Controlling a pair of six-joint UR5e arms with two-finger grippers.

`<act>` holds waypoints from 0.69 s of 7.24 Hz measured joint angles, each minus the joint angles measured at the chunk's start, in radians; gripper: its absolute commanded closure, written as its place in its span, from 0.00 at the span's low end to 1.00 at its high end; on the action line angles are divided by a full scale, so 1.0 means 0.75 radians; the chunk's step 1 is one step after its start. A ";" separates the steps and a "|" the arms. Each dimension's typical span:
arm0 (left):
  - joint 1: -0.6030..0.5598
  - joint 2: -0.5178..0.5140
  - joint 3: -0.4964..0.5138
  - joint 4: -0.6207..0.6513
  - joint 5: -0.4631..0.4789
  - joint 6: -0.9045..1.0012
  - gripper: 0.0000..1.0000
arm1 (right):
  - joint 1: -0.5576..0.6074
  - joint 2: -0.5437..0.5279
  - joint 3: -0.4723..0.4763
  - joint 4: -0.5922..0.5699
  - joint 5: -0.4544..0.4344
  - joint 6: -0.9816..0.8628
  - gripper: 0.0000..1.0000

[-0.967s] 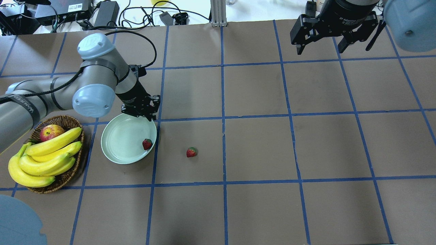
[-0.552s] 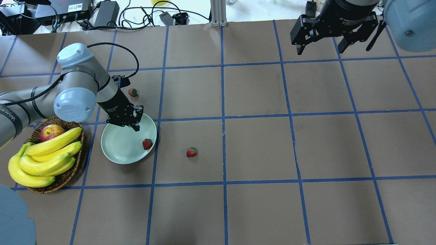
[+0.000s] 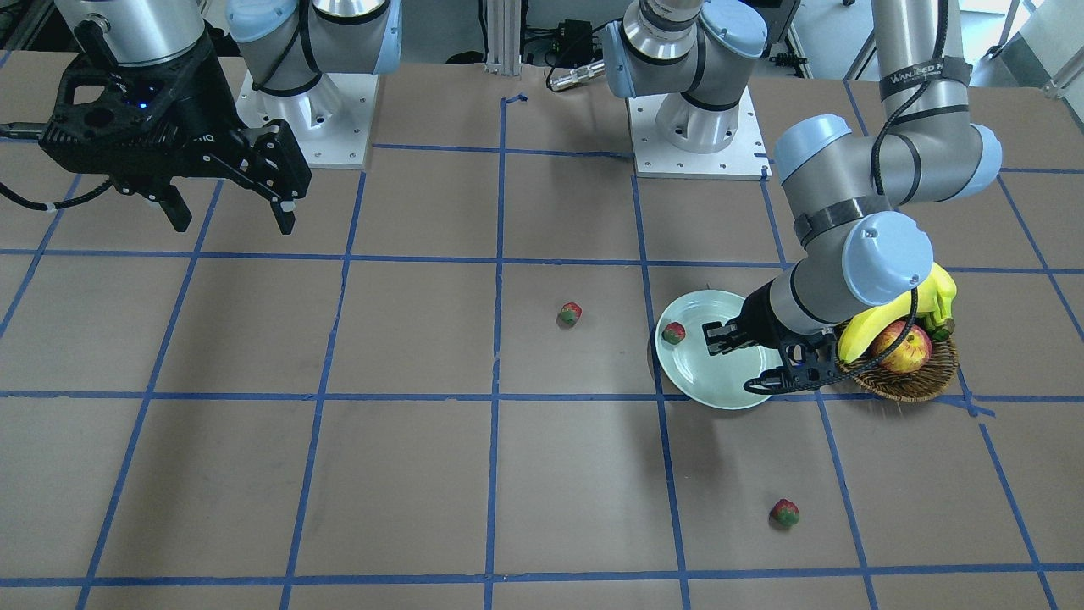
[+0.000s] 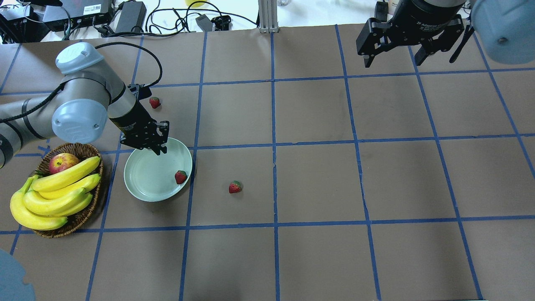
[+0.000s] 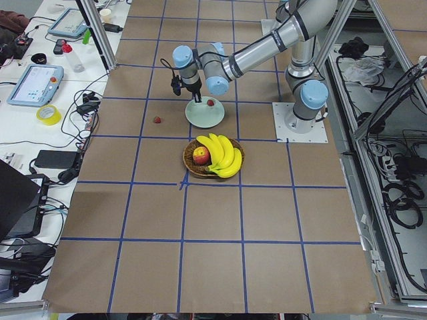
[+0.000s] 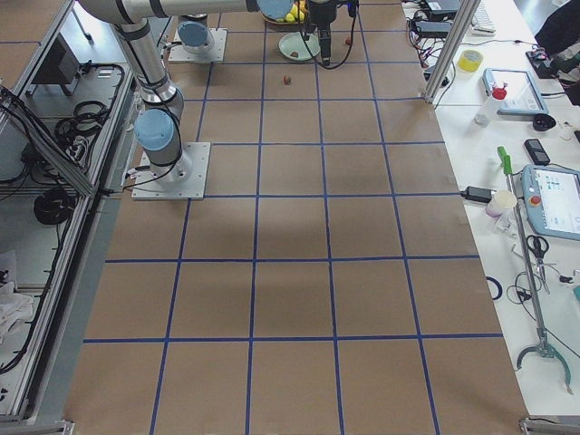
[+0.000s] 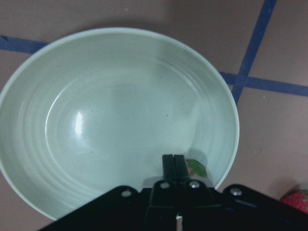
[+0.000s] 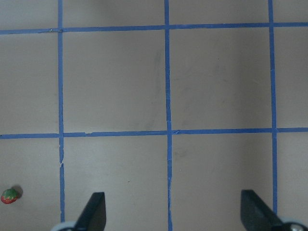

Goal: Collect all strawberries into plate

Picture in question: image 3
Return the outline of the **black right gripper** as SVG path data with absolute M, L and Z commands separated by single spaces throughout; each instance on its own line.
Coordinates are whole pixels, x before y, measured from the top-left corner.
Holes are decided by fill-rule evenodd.
M 108 176 L 185 233 L 192 213 L 177 177 L 229 178 L 270 205 L 279 232 L 294 230 L 312 170 L 286 120 L 240 119 L 212 35 L 159 63 L 122 66 L 101 30 L 78 30 L 80 53 L 62 74 L 42 150 L 73 173 Z

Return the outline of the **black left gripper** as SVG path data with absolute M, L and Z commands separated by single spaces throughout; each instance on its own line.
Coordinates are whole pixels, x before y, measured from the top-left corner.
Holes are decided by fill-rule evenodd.
M 839 382 L 837 337 L 833 330 L 801 335 L 786 327 L 774 313 L 771 294 L 775 281 L 750 294 L 739 316 L 726 323 L 704 323 L 709 356 L 725 355 L 747 347 L 778 350 L 780 366 L 763 371 L 744 382 L 744 390 L 760 397 L 813 391 Z

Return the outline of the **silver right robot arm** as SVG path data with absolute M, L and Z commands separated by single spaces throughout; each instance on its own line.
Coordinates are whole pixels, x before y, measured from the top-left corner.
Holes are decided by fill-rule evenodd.
M 70 173 L 192 220 L 175 178 L 228 179 L 270 205 L 289 235 L 310 163 L 363 128 L 336 75 L 398 69 L 399 1 L 229 1 L 229 33 L 251 80 L 240 111 L 196 1 L 59 1 L 79 46 L 46 124 L 7 125 Z

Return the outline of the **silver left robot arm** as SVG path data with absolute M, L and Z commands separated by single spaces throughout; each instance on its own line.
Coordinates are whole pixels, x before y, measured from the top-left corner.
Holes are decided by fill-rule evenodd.
M 664 94 L 658 121 L 678 150 L 709 153 L 727 138 L 700 137 L 708 120 L 735 115 L 766 23 L 739 1 L 636 1 L 601 33 L 617 98 Z M 971 120 L 971 66 L 963 55 L 956 1 L 875 1 L 882 128 L 856 135 L 822 114 L 783 132 L 772 156 L 805 258 L 744 300 L 740 313 L 704 327 L 707 352 L 765 347 L 810 350 L 744 382 L 752 395 L 810 391 L 846 379 L 836 325 L 906 297 L 932 273 L 932 243 L 902 206 L 972 196 L 998 177 L 1003 148 Z

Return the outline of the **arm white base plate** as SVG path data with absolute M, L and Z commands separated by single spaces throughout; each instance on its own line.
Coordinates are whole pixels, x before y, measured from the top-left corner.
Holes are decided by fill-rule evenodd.
M 772 176 L 750 90 L 736 107 L 693 107 L 681 94 L 631 98 L 628 130 L 636 174 L 662 179 L 760 180 Z
M 285 119 L 311 169 L 364 169 L 379 76 L 325 74 L 313 89 L 293 98 L 256 92 L 253 81 L 245 74 L 236 101 L 245 124 Z

